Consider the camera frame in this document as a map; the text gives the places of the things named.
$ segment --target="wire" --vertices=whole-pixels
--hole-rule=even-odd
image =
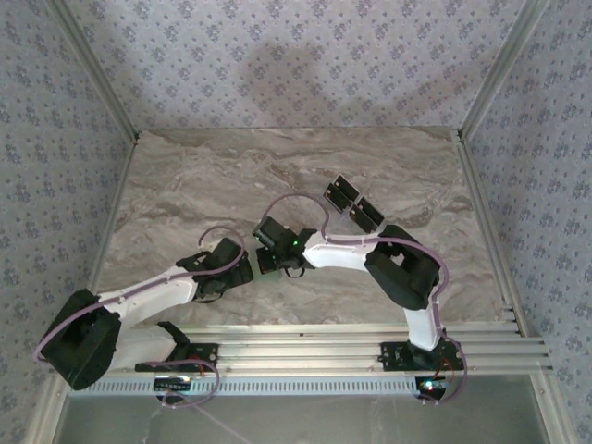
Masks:
[[[35,362],[37,362],[37,363],[46,363],[47,361],[44,358],[41,357],[42,350],[45,348],[45,346],[53,338],[55,338],[57,336],[57,334],[60,331],[62,331],[67,326],[69,326],[75,320],[81,318],[82,316],[84,316],[84,315],[86,315],[86,314],[88,314],[90,312],[93,312],[94,310],[97,310],[97,309],[99,309],[101,307],[104,307],[105,305],[108,305],[109,303],[120,302],[121,300],[127,300],[128,298],[131,298],[131,297],[133,297],[135,295],[138,295],[138,294],[142,293],[143,291],[147,291],[147,290],[152,289],[154,287],[157,287],[159,285],[167,284],[171,280],[188,278],[188,277],[193,277],[193,276],[209,276],[209,275],[215,275],[215,274],[218,274],[218,273],[223,273],[223,272],[229,270],[230,268],[232,268],[234,265],[236,265],[239,262],[239,260],[242,258],[242,255],[246,251],[245,244],[244,244],[244,239],[242,238],[242,236],[240,235],[240,233],[236,229],[231,228],[231,227],[227,227],[227,226],[216,225],[216,226],[210,227],[209,229],[207,229],[202,234],[202,236],[200,237],[200,239],[197,241],[198,246],[201,247],[202,246],[202,241],[204,240],[204,237],[208,233],[210,233],[211,231],[213,231],[215,229],[225,229],[227,231],[230,231],[231,233],[234,233],[236,235],[236,237],[239,239],[239,242],[240,242],[240,251],[239,251],[239,254],[230,263],[228,263],[228,264],[226,264],[224,266],[221,266],[221,267],[219,267],[219,268],[217,268],[215,270],[190,271],[190,272],[184,272],[184,273],[177,273],[176,275],[172,275],[170,277],[162,277],[162,278],[160,278],[160,279],[158,279],[156,281],[153,281],[153,282],[150,282],[150,283],[147,283],[147,284],[144,284],[144,285],[140,285],[140,287],[137,287],[137,288],[135,288],[133,290],[130,290],[130,291],[124,293],[121,296],[109,298],[109,299],[106,299],[104,301],[100,301],[100,302],[94,303],[92,305],[89,305],[88,307],[85,307],[82,310],[79,310],[77,313],[72,314],[71,316],[69,316],[66,319],[64,319],[64,321],[62,321],[61,323],[59,323],[52,331],[50,331],[47,335],[45,335],[43,337],[43,339],[39,342],[39,344],[37,345],[37,347],[35,348],[35,350],[33,351],[33,360]],[[208,417],[214,423],[216,423],[219,426],[221,426],[222,428],[224,428],[231,435],[237,437],[238,439],[240,439],[245,444],[252,444],[251,441],[249,441],[247,438],[245,438],[239,432],[237,432],[236,430],[232,429],[228,425],[224,424],[222,421],[218,420],[213,415],[211,415],[208,411],[206,411],[206,410],[204,410],[203,408],[200,407],[201,404],[210,401],[215,396],[218,388],[220,387],[220,374],[219,374],[217,368],[215,368],[213,365],[211,365],[207,361],[203,361],[201,359],[187,359],[187,360],[168,361],[168,362],[150,362],[150,363],[145,363],[145,364],[148,364],[150,366],[158,366],[158,365],[162,365],[162,364],[166,364],[166,365],[198,364],[199,367],[200,367],[200,370],[202,370],[204,366],[205,367],[208,367],[210,370],[212,370],[214,372],[214,375],[216,376],[216,382],[215,382],[212,390],[204,398],[202,398],[202,399],[200,399],[198,401],[184,402],[181,405],[177,405],[177,404],[171,404],[171,405],[169,405],[169,404],[166,403],[166,400],[170,396],[179,396],[183,400],[186,400],[186,397],[184,395],[182,395],[181,393],[178,393],[176,391],[171,391],[171,392],[168,392],[163,397],[163,399],[162,399],[162,406],[163,407],[172,408],[172,409],[185,408],[185,407],[193,407],[193,408],[196,408],[199,412],[201,412],[203,415],[205,415],[206,417]]]
[[[165,363],[154,361],[154,362],[148,362],[148,363],[143,363],[143,364],[150,365],[152,367],[157,367],[158,365],[162,365],[162,364],[166,364],[166,365],[196,364],[196,365],[199,365],[200,368],[207,367],[210,370],[212,370],[212,372],[214,372],[214,376],[216,377],[216,382],[214,383],[214,386],[212,387],[210,392],[207,395],[205,395],[204,398],[201,398],[200,400],[197,400],[197,401],[187,401],[187,397],[185,395],[183,395],[182,393],[179,393],[178,391],[171,390],[165,396],[163,396],[163,399],[161,400],[162,407],[172,409],[172,410],[193,407],[193,408],[197,409],[201,414],[206,416],[210,421],[218,424],[224,430],[229,432],[230,435],[235,436],[236,438],[240,439],[245,444],[252,444],[252,442],[249,439],[247,439],[246,437],[241,435],[239,432],[237,432],[236,430],[234,430],[230,426],[226,425],[225,423],[223,423],[222,421],[220,421],[215,416],[213,416],[211,413],[209,413],[208,411],[204,410],[201,407],[202,404],[205,404],[206,402],[208,402],[212,398],[214,398],[214,396],[216,395],[216,392],[220,388],[220,372],[218,371],[218,369],[214,365],[212,365],[211,363],[208,363],[207,361],[204,361],[202,359],[195,359],[195,358],[182,359],[182,360],[178,360],[178,361],[166,361]],[[182,398],[186,402],[178,403],[178,404],[168,404],[167,398],[172,397],[172,396],[177,396],[179,398]]]
[[[193,355],[193,356],[189,356],[187,359],[202,359],[197,355]],[[200,375],[201,376],[205,376],[205,372],[204,372],[204,365],[203,364],[198,364],[200,367]]]
[[[443,364],[443,362],[440,363],[440,367],[438,367],[437,372],[434,375],[429,377],[430,379],[434,379],[436,376],[438,376],[440,374],[440,372],[442,371],[442,364]]]
[[[452,372],[452,376],[450,377],[450,382],[449,382],[449,384],[452,384],[452,381],[454,381],[454,367],[452,366],[450,361],[446,358],[442,359],[442,363],[446,364],[448,366],[448,368],[450,369],[450,371]]]
[[[459,396],[459,394],[463,391],[464,386],[466,385],[466,378],[468,376],[468,365],[466,362],[466,356],[464,354],[463,347],[461,346],[461,344],[458,341],[454,340],[453,338],[451,338],[450,336],[447,335],[446,330],[444,329],[444,327],[442,326],[442,323],[440,321],[440,314],[439,314],[439,309],[438,309],[438,304],[439,304],[438,296],[442,293],[442,291],[444,291],[444,289],[446,289],[446,287],[448,286],[448,284],[450,282],[450,271],[449,271],[446,263],[444,262],[444,260],[440,257],[440,255],[436,251],[425,247],[421,243],[413,242],[412,240],[400,239],[400,238],[388,238],[388,237],[381,238],[378,236],[376,236],[374,238],[364,238],[362,240],[338,240],[338,239],[329,238],[329,236],[326,233],[326,229],[327,229],[327,225],[329,223],[329,217],[330,217],[329,212],[325,208],[323,203],[320,201],[320,199],[317,199],[313,195],[308,194],[306,192],[297,191],[297,192],[291,192],[291,193],[279,196],[276,200],[274,200],[266,208],[266,210],[264,212],[264,217],[267,216],[267,214],[271,211],[271,209],[279,201],[289,198],[289,197],[305,197],[313,202],[316,202],[323,209],[323,211],[325,212],[325,220],[323,221],[323,224],[321,225],[321,228],[319,229],[319,231],[321,232],[321,236],[323,236],[323,239],[325,239],[325,241],[327,243],[332,243],[334,245],[349,245],[349,246],[375,244],[375,243],[381,243],[381,242],[395,243],[398,245],[404,245],[407,247],[415,248],[415,250],[419,250],[420,252],[425,253],[428,256],[430,256],[439,265],[440,270],[442,272],[442,281],[439,283],[436,291],[434,291],[434,293],[431,295],[432,310],[434,313],[434,324],[436,325],[436,330],[438,331],[438,334],[444,340],[447,340],[452,345],[454,345],[454,347],[456,348],[458,353],[461,355],[463,369],[462,369],[461,385],[456,389],[456,391],[454,391],[454,393],[452,393],[452,395],[450,395],[448,398],[446,398],[442,401],[437,401],[437,403],[438,402],[445,402],[445,401],[452,401],[457,396]]]
[[[86,315],[90,312],[93,312],[94,310],[98,310],[99,308],[104,307],[104,306],[106,306],[110,303],[113,303],[113,302],[120,302],[122,300],[127,300],[127,299],[131,298],[132,296],[136,296],[136,295],[142,293],[143,291],[147,291],[149,289],[153,289],[154,287],[158,287],[160,285],[167,284],[171,280],[188,278],[188,277],[193,277],[193,276],[216,275],[218,273],[222,273],[222,272],[227,271],[230,268],[232,268],[234,265],[236,265],[239,262],[239,260],[242,258],[242,255],[246,251],[246,248],[244,245],[244,239],[242,238],[242,236],[240,235],[240,233],[236,229],[231,228],[231,227],[227,227],[227,226],[223,226],[223,225],[216,225],[216,226],[210,227],[202,234],[200,239],[197,241],[197,245],[201,247],[204,237],[208,233],[210,233],[211,231],[213,231],[215,229],[225,229],[227,231],[230,231],[235,236],[237,236],[237,238],[239,239],[240,252],[237,255],[237,257],[235,259],[233,259],[231,262],[229,262],[228,264],[221,266],[215,270],[188,271],[188,272],[183,272],[183,273],[177,273],[176,275],[171,275],[170,277],[161,277],[160,279],[154,280],[154,281],[149,282],[147,284],[140,285],[140,287],[136,287],[135,289],[132,289],[132,290],[122,294],[121,296],[115,296],[113,298],[109,298],[104,301],[100,301],[100,302],[94,303],[92,305],[89,305],[88,307],[85,307],[82,310],[79,310],[75,314],[68,316],[66,319],[64,319],[62,322],[60,322],[57,326],[55,326],[55,328],[52,331],[47,333],[47,335],[45,335],[43,337],[43,339],[39,342],[39,344],[37,345],[37,347],[33,351],[33,361],[35,361],[36,363],[46,363],[47,361],[41,355],[42,350],[45,348],[45,346],[53,338],[55,338],[60,331],[62,331],[67,326],[69,326],[72,322],[76,321],[77,319],[83,317],[84,315]]]
[[[289,270],[290,269],[287,268],[287,267],[284,268],[284,273],[286,273],[286,276],[288,278],[290,278],[290,279],[300,279],[302,276],[304,276],[304,273],[306,272],[306,269],[303,267],[303,268],[300,269],[300,275],[293,276],[293,275],[290,274],[290,271]]]

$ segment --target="metal frame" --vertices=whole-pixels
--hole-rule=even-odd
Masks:
[[[45,3],[55,17],[57,26],[62,30],[64,37],[72,47],[72,51],[76,54],[82,67],[91,79],[99,97],[103,100],[107,110],[115,120],[117,127],[128,140],[135,142],[137,132],[133,128],[125,108],[119,101],[115,91],[113,91],[109,79],[105,75],[103,68],[101,68],[99,60],[94,55],[72,11],[64,0],[45,0]]]
[[[525,0],[508,37],[506,37],[493,66],[473,101],[473,105],[464,117],[461,125],[464,141],[470,141],[473,137],[549,3],[550,0]]]
[[[531,338],[533,337],[533,330],[529,327],[524,316],[520,295],[510,273],[508,261],[501,248],[500,236],[493,222],[493,216],[489,210],[489,206],[487,205],[485,188],[479,179],[471,149],[468,146],[468,142],[464,139],[464,134],[463,140],[461,140],[458,131],[451,131],[450,136],[456,145],[461,159],[462,171],[467,178],[467,185],[475,205],[477,220],[486,240],[487,251],[491,258],[491,264],[493,264],[494,274],[499,284],[502,298],[512,305],[513,312],[516,316],[516,323],[522,336]],[[566,444],[579,442],[574,423],[567,413],[565,400],[561,395],[557,377],[553,374],[535,373],[531,375],[531,381],[536,393],[538,407],[551,442]]]
[[[467,179],[475,205],[475,214],[486,240],[495,279],[505,305],[499,322],[450,324],[447,325],[448,333],[463,344],[470,374],[530,375],[539,410],[551,442],[565,444],[578,442],[561,398],[557,378],[552,374],[545,343],[543,339],[533,337],[526,324],[520,297],[502,253],[497,231],[487,206],[485,191],[476,174],[475,161],[468,147],[461,142],[458,131],[452,131],[450,136]],[[129,161],[119,183],[116,201],[105,231],[102,251],[93,270],[91,282],[93,289],[96,288],[100,263],[115,225],[117,208],[128,169]],[[385,373],[382,371],[382,364],[376,360],[379,354],[378,344],[384,341],[406,340],[407,326],[260,325],[203,328],[185,326],[181,329],[192,341],[215,342],[220,345],[217,367],[225,380],[230,384],[234,381],[237,390],[243,394],[249,394],[247,388],[251,386],[248,384],[254,381],[297,380],[306,384],[308,381],[318,381],[318,378],[323,378],[323,381],[339,381],[348,378],[353,382],[380,384],[380,381],[402,381],[402,378],[409,376],[427,374],[423,372]],[[146,383],[153,380],[154,374],[111,373],[97,383],[101,386],[88,389],[86,395],[97,396],[98,393],[102,393],[108,396],[123,392],[146,395],[150,393],[151,386]],[[200,381],[203,384],[210,382],[208,379],[200,379]],[[200,392],[205,387],[209,386],[200,386],[196,392]],[[53,439],[59,414],[69,393],[68,386],[59,376],[48,378],[25,439],[27,444],[40,444]],[[84,396],[84,392],[75,396]]]

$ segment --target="patterned wallpaper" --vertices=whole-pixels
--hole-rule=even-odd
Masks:
[[[20,442],[34,345],[87,285],[130,144],[41,0],[0,2],[0,442]]]
[[[524,0],[69,0],[136,130],[448,125]]]
[[[553,2],[471,141],[526,314],[592,443],[592,5]]]

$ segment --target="vented metal strip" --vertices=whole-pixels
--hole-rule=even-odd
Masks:
[[[218,344],[217,368],[236,377],[427,376],[433,371],[384,372],[382,342],[404,342],[404,327],[380,325],[180,327],[191,342]],[[532,375],[551,363],[541,338],[523,338],[515,321],[450,325],[471,375]],[[109,376],[124,376],[113,372]]]
[[[150,377],[105,377],[89,388],[71,391],[70,396],[145,396],[164,393],[153,391]],[[191,382],[192,396],[208,394],[213,377]],[[330,396],[330,395],[401,395],[418,394],[415,379],[409,376],[343,377],[233,377],[222,381],[217,396]]]

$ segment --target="metal bracket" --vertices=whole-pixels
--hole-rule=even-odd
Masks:
[[[378,361],[382,363],[385,372],[414,372],[433,370],[437,372],[445,360],[450,363],[450,370],[463,370],[463,359],[457,356],[458,351],[451,342],[444,342],[438,347],[438,356],[431,365],[420,366],[413,360],[412,352],[407,342],[383,342],[380,344]]]
[[[178,346],[174,355],[171,355],[168,359],[171,361],[177,361],[177,359],[201,359],[206,361],[213,366],[216,366],[218,360],[218,344],[214,343],[188,343]],[[157,373],[157,372],[168,372],[168,373],[211,373],[212,370],[204,365],[198,364],[183,364],[183,365],[167,365],[164,361],[162,365],[151,366],[146,364],[136,364],[135,371],[139,373]]]
[[[365,233],[376,231],[385,220],[385,217],[365,197],[350,210],[350,218]]]
[[[334,183],[329,183],[323,194],[325,199],[340,213],[352,205],[359,195],[360,192],[343,176],[338,176]]]

